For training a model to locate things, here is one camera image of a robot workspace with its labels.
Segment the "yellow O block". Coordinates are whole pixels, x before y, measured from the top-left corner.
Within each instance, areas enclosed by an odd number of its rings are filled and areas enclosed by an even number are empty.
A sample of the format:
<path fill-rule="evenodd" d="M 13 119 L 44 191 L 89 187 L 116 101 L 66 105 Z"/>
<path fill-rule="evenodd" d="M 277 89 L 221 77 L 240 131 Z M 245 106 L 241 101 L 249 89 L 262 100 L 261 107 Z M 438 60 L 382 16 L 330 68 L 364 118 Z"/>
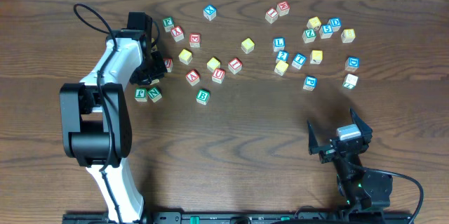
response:
<path fill-rule="evenodd" d="M 217 68 L 220 68 L 221 66 L 221 62 L 215 58 L 212 57 L 207 63 L 206 63 L 206 67 L 209 71 L 214 72 Z"/>

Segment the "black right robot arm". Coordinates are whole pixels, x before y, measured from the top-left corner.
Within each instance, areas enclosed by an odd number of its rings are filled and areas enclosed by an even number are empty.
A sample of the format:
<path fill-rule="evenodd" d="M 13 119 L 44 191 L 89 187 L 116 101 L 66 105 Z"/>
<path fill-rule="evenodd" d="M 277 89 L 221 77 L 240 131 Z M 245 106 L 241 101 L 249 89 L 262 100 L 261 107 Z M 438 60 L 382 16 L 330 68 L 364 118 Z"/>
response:
<path fill-rule="evenodd" d="M 322 164 L 333 163 L 337 171 L 337 186 L 347 200 L 341 208 L 345 218 L 355 213 L 381 212 L 390 206 L 392 191 L 390 175 L 362 166 L 359 155 L 369 148 L 373 130 L 354 110 L 350 110 L 350 115 L 352 123 L 338 128 L 327 145 L 318 144 L 312 125 L 307 124 L 309 154 L 317 154 Z"/>

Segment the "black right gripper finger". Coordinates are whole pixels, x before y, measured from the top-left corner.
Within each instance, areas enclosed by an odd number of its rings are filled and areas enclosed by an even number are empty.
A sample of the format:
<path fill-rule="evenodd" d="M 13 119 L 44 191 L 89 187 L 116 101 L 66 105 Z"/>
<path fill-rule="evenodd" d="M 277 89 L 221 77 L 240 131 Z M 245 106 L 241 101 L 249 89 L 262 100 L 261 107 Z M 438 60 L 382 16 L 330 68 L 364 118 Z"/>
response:
<path fill-rule="evenodd" d="M 307 121 L 307 128 L 308 128 L 308 134 L 309 134 L 308 150 L 309 150 L 309 154 L 310 155 L 318 154 L 319 152 L 326 152 L 326 151 L 331 149 L 330 145 L 322 145 L 322 146 L 320 146 L 318 144 L 318 141 L 316 139 L 314 130 L 313 130 L 312 125 L 311 125 L 311 123 L 309 121 Z"/>
<path fill-rule="evenodd" d="M 349 111 L 353 123 L 357 125 L 359 131 L 361 132 L 361 137 L 363 138 L 364 143 L 370 143 L 373 130 L 360 118 L 360 116 L 357 115 L 354 109 L 351 108 Z"/>

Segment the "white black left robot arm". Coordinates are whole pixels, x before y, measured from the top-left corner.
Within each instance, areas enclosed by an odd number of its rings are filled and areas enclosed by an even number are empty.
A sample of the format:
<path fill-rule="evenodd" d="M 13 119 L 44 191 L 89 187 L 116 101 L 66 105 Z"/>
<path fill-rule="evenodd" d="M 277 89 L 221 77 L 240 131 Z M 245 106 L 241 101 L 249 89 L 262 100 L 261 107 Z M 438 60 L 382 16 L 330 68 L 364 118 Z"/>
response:
<path fill-rule="evenodd" d="M 145 199 L 130 171 L 132 128 L 124 91 L 140 88 L 166 73 L 150 29 L 126 28 L 108 34 L 105 52 L 93 70 L 77 84 L 60 89 L 62 142 L 98 184 L 107 204 L 106 223 L 150 223 Z"/>

